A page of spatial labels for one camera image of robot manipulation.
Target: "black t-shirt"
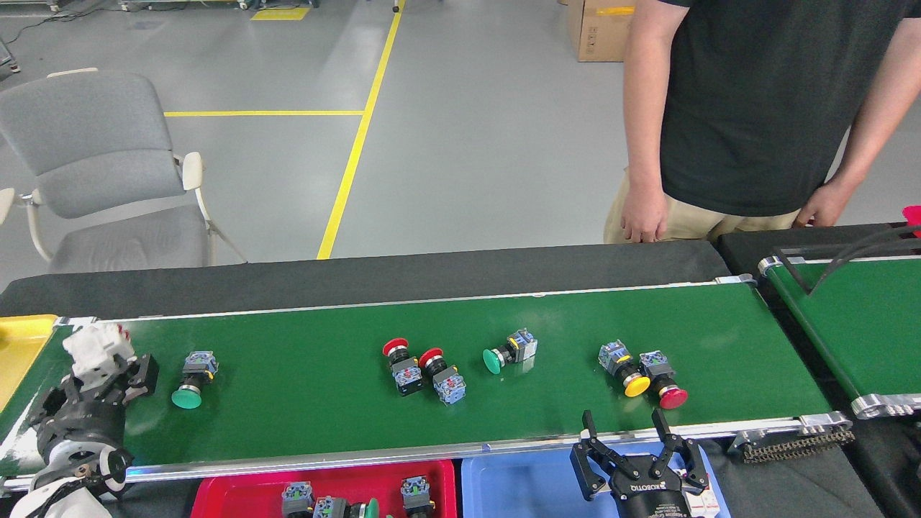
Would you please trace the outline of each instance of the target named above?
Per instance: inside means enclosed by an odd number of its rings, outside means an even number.
[[[903,18],[921,0],[661,0],[688,6],[662,123],[665,192],[737,216],[822,185]]]

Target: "yellow bin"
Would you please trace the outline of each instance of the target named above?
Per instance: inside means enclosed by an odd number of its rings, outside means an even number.
[[[0,318],[0,411],[45,347],[55,320],[50,314]]]

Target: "cardboard box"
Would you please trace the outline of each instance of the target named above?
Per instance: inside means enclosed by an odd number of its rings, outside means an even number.
[[[623,61],[636,0],[569,0],[566,24],[579,61]]]

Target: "khaki pants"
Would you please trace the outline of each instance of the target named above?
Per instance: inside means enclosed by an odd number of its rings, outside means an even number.
[[[604,224],[604,242],[608,244],[630,242],[624,238],[624,229],[621,228],[621,213],[624,212],[624,200],[630,191],[630,182],[627,176],[621,182],[621,187],[614,197],[611,212]],[[665,235],[660,241],[675,240],[702,240],[716,241],[723,234],[736,231],[754,230],[781,230],[789,229],[796,220],[798,210],[781,216],[765,218],[746,218],[721,214],[680,202],[669,195],[665,195],[668,204],[668,220]]]

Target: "gray floor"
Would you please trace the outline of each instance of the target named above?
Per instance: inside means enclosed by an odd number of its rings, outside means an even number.
[[[235,5],[101,11],[27,29],[10,46],[23,71],[0,70],[0,89],[96,66],[149,77],[167,112],[364,108],[390,1],[325,0],[301,21],[263,22]],[[64,7],[96,6],[118,8]],[[0,6],[0,35],[49,14]],[[332,257],[600,242],[626,163],[622,70],[576,61],[554,0],[407,0]],[[203,153],[205,196],[224,232],[251,261],[268,262],[317,257],[359,119],[168,124],[177,152]],[[900,220],[903,206],[921,203],[919,140],[916,103],[840,223]],[[0,187],[34,187],[2,141],[0,164]],[[42,215],[53,248],[122,211]],[[44,271],[14,210],[0,227],[0,288]]]

